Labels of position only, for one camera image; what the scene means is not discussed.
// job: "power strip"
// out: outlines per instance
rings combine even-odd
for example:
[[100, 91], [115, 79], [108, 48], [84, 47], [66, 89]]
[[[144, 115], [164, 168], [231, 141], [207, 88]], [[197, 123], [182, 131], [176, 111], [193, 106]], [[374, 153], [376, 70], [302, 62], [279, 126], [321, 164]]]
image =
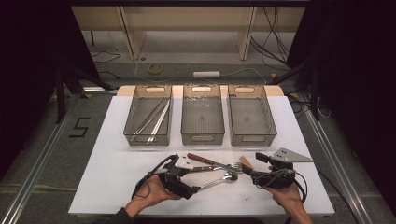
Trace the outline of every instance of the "power strip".
[[194, 78], [209, 78], [209, 77], [220, 77], [220, 72], [194, 72]]

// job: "gray plastic basket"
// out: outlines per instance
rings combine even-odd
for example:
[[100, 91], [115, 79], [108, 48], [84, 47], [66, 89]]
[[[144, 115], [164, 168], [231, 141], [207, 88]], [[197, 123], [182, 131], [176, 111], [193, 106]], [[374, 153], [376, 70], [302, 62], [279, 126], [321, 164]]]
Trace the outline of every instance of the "gray plastic basket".
[[131, 146], [168, 146], [172, 86], [136, 86], [124, 135]]
[[221, 91], [217, 84], [183, 87], [183, 145], [221, 145], [224, 138]]
[[264, 86], [228, 87], [233, 146], [271, 146], [276, 126]]

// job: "sleeve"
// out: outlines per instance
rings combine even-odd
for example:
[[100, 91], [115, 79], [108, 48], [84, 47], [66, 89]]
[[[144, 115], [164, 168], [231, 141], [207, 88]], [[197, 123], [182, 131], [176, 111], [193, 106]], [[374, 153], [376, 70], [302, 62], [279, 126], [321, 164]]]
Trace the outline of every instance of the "sleeve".
[[129, 217], [125, 208], [122, 207], [116, 215], [106, 222], [106, 224], [132, 224], [134, 223], [134, 219], [135, 217]]

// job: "white table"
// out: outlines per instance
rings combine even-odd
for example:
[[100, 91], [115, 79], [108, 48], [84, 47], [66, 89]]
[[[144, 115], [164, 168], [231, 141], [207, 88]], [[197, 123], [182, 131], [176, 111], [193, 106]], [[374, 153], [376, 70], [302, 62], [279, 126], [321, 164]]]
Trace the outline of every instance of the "white table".
[[[180, 86], [174, 86], [180, 92]], [[174, 95], [171, 141], [168, 147], [131, 147], [123, 129], [132, 97], [115, 96], [106, 113], [87, 168], [78, 186], [69, 213], [78, 216], [109, 215], [127, 204], [134, 186], [147, 171], [171, 154], [194, 153], [221, 163], [239, 161], [245, 156], [260, 171], [268, 164], [257, 161], [255, 152], [272, 155], [281, 147], [311, 157], [297, 124], [290, 103], [285, 96], [269, 96], [277, 136], [270, 147], [233, 147], [230, 144], [226, 94], [222, 94], [226, 133], [221, 146], [183, 146], [181, 142], [182, 97]], [[304, 204], [311, 216], [328, 216], [334, 213], [329, 197], [313, 162], [294, 163], [294, 169], [308, 183], [308, 197]], [[187, 174], [182, 180], [188, 185], [202, 186], [219, 179], [225, 171]], [[297, 177], [304, 187], [304, 181]], [[263, 217], [284, 214], [272, 195], [256, 188], [249, 176], [240, 175], [234, 183], [222, 183], [193, 195], [189, 200], [166, 201], [145, 209], [144, 217]]]

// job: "gray floor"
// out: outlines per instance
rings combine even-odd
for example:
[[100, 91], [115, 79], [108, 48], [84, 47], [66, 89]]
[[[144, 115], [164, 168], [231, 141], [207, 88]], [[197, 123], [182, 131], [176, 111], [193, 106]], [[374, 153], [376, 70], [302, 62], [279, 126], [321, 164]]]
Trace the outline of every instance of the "gray floor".
[[[268, 80], [271, 74], [281, 75], [284, 71], [265, 67], [261, 55], [249, 50], [246, 61], [240, 61], [235, 44], [235, 36], [232, 33], [179, 33], [179, 32], [152, 32], [145, 41], [143, 51], [136, 63], [129, 59], [125, 49], [122, 34], [114, 32], [94, 32], [95, 46], [90, 46], [89, 32], [84, 32], [92, 54], [99, 51], [120, 53], [120, 57], [111, 63], [96, 63], [98, 71], [111, 72], [120, 77], [116, 79], [110, 74], [101, 73], [104, 82], [114, 87], [128, 84], [148, 83], [146, 80], [165, 81], [168, 83], [183, 83], [192, 78], [193, 71], [220, 71], [221, 74], [230, 74], [244, 68], [254, 68]], [[256, 39], [263, 39], [265, 34], [255, 34]], [[284, 41], [290, 45], [293, 34], [284, 34]], [[274, 43], [270, 45], [276, 52]], [[114, 58], [114, 55], [100, 54], [93, 57], [97, 62], [105, 62]], [[274, 66], [280, 66], [274, 61], [266, 61]], [[153, 77], [147, 72], [151, 63], [161, 63], [163, 72]], [[295, 78], [281, 84], [284, 92], [293, 89]], [[253, 71], [246, 70], [241, 73], [222, 79], [212, 79], [219, 83], [257, 83], [262, 79]], [[84, 86], [93, 86], [89, 82], [83, 82]], [[85, 166], [89, 160], [97, 134], [100, 131], [105, 118], [112, 94], [92, 94], [89, 97], [78, 99], [66, 123], [64, 131], [54, 148], [49, 161], [38, 179], [37, 186], [25, 205], [18, 223], [88, 223], [89, 219], [81, 219], [67, 214], [68, 207], [73, 201], [75, 190], [78, 187]], [[320, 142], [308, 121], [307, 113], [296, 113], [296, 118], [304, 135], [304, 139], [318, 169], [340, 188], [337, 178], [333, 174], [327, 157], [325, 156]], [[78, 118], [90, 118], [83, 120], [80, 125], [89, 127], [83, 138], [70, 138], [72, 134], [81, 134], [82, 130], [74, 130]], [[47, 139], [55, 128], [56, 101], [51, 99], [45, 113], [37, 124], [35, 132], [19, 157], [14, 161], [7, 175], [0, 185], [0, 214], [5, 214], [8, 206], [18, 193], [19, 187], [35, 165]], [[339, 128], [336, 115], [328, 119], [321, 119], [320, 124], [330, 137], [332, 146], [339, 156], [341, 163], [351, 179], [354, 188], [362, 198], [368, 214], [373, 223], [396, 223], [396, 218], [390, 212], [383, 198], [377, 191], [370, 177], [364, 171], [359, 159], [352, 155], [352, 151]], [[327, 180], [322, 178], [335, 209], [335, 214], [330, 217], [313, 217], [314, 223], [354, 223], [354, 219], [347, 209], [341, 197]], [[207, 219], [205, 223], [283, 223], [286, 217], [259, 217], [258, 219]], [[188, 220], [190, 223], [202, 223], [202, 220]], [[139, 223], [158, 223], [160, 220], [142, 219]], [[161, 220], [161, 223], [184, 223], [186, 220]]]

